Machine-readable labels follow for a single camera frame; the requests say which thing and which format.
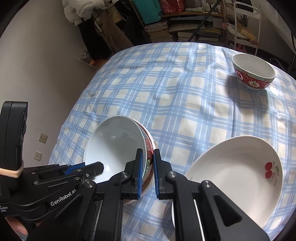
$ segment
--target elastic band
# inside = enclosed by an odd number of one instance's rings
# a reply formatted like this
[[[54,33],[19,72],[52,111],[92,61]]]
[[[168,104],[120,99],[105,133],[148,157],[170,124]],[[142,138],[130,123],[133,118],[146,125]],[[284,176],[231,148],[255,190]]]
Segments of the elastic band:
[[[0,168],[0,175],[6,176],[6,177],[18,178],[22,173],[23,169],[24,169],[24,161],[22,161],[21,167],[16,171]]]

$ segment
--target bowl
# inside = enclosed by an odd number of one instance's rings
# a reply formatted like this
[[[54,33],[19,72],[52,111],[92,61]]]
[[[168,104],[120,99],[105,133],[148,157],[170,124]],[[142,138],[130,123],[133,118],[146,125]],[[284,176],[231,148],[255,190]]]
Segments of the bowl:
[[[150,134],[150,132],[146,129],[145,126],[143,126],[140,122],[138,122],[137,120],[133,119],[140,127],[141,129],[146,133],[146,135],[148,136],[149,138],[149,142],[152,146],[152,153],[154,152],[154,150],[157,148],[157,145],[156,145],[156,142],[154,141],[152,135]],[[143,192],[145,192],[145,190],[148,190],[151,183],[152,183],[152,180],[154,180],[154,171],[153,171],[153,160],[151,161],[150,163],[150,166],[149,166],[149,170],[148,170],[148,176],[146,178],[146,180],[144,181],[142,187],[143,187]]]
[[[276,208],[283,186],[277,152],[254,136],[233,137],[211,147],[184,176],[198,183],[212,181],[261,228]]]
[[[233,55],[232,64],[237,76],[250,90],[265,89],[276,76],[274,69],[269,63],[254,55]]]
[[[143,150],[143,175],[147,165],[146,142],[141,128],[127,116],[113,116],[104,120],[91,135],[84,155],[85,165],[100,161],[102,174],[92,178],[96,183],[109,180],[135,159],[137,148]]]
[[[146,129],[145,126],[143,126],[140,122],[138,122],[137,120],[133,119],[134,122],[136,122],[144,131],[145,133],[148,135],[149,137],[149,140],[151,141],[151,144],[152,144],[152,148],[153,150],[155,150],[157,148],[157,145],[156,145],[156,142],[155,140],[153,139],[152,135],[150,134],[150,132]]]
[[[146,179],[148,178],[149,173],[151,172],[151,169],[153,168],[153,152],[154,149],[152,147],[152,142],[148,137],[148,134],[146,133],[146,131],[143,129],[142,124],[140,125],[139,123],[137,123],[137,125],[140,127],[142,134],[144,136],[145,139],[145,143],[146,143],[146,153],[147,153],[147,163],[145,166],[145,171],[144,171],[144,177],[143,177],[143,182],[146,181]]]

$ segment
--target white rack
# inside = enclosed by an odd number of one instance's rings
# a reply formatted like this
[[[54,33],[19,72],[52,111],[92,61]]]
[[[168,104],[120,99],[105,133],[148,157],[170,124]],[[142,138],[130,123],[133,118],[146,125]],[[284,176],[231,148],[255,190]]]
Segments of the white rack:
[[[253,11],[255,12],[249,12],[240,8],[237,8],[237,4],[241,4],[241,5],[245,5],[248,6],[250,8],[253,9]],[[250,47],[253,47],[256,49],[255,55],[257,55],[257,51],[259,48],[259,39],[260,39],[260,30],[261,30],[261,13],[260,10],[256,7],[253,7],[251,5],[242,3],[242,2],[234,2],[233,3],[233,11],[234,11],[234,20],[235,20],[235,36],[234,36],[234,50],[236,49],[236,45],[237,44],[243,44],[243,45],[247,45]],[[257,44],[252,44],[251,42],[247,41],[247,40],[242,40],[242,39],[238,39],[237,38],[237,13],[239,14],[243,14],[243,15],[247,15],[251,18],[255,18],[257,20],[259,20],[259,30],[258,30],[258,37],[257,37]]]

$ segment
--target white bowl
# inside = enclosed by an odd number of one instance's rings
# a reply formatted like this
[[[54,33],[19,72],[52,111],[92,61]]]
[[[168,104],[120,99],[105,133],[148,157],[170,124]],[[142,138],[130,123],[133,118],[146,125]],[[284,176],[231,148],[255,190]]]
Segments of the white bowl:
[[[126,163],[135,159],[137,148],[143,150],[143,168],[145,168],[146,144],[140,127],[127,116],[113,116],[104,120],[92,134],[83,160],[85,165],[97,161],[103,163],[102,174],[92,178],[96,183],[100,183],[124,171]]]
[[[279,156],[268,142],[254,136],[233,137],[211,147],[185,177],[199,183],[212,181],[261,228],[274,211],[283,186]]]

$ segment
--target stack of books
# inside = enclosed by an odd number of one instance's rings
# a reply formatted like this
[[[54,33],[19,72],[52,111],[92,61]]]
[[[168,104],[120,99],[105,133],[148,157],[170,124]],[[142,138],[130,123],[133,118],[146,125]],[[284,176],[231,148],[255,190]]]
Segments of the stack of books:
[[[145,26],[145,31],[149,34],[152,43],[173,42],[172,35],[168,32],[168,22],[168,20],[162,20]]]
[[[199,35],[198,41],[201,42],[218,42],[222,34],[221,29],[210,26],[202,26],[197,32]]]
[[[193,34],[193,32],[190,32],[190,31],[178,31],[177,33],[178,33],[178,42],[187,42],[191,37],[191,35]],[[194,36],[191,42],[195,42],[195,41],[196,41],[196,38]]]

